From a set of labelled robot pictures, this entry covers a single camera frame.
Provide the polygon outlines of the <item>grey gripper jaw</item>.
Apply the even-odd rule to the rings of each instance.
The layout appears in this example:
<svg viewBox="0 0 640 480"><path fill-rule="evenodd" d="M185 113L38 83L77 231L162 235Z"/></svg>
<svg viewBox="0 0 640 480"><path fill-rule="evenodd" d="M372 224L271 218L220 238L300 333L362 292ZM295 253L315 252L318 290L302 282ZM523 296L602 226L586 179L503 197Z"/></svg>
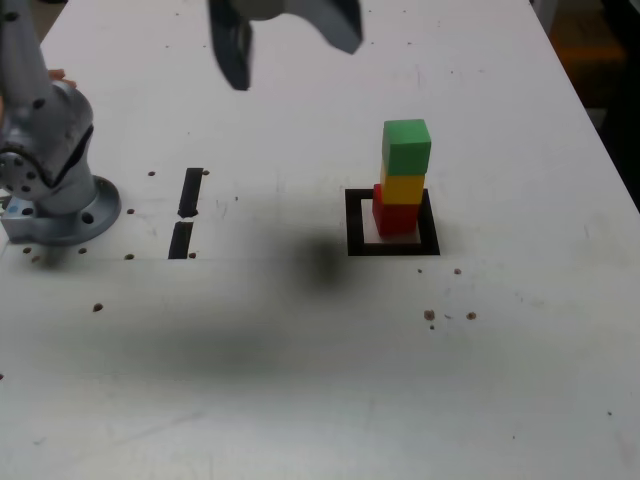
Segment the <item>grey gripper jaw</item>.
<svg viewBox="0 0 640 480"><path fill-rule="evenodd" d="M358 1L245 0L234 7L249 21L267 21L293 15L315 27L334 48L354 54L362 44L361 7Z"/></svg>
<svg viewBox="0 0 640 480"><path fill-rule="evenodd" d="M236 91L248 91L253 31L227 0L208 2L212 48L221 73Z"/></svg>

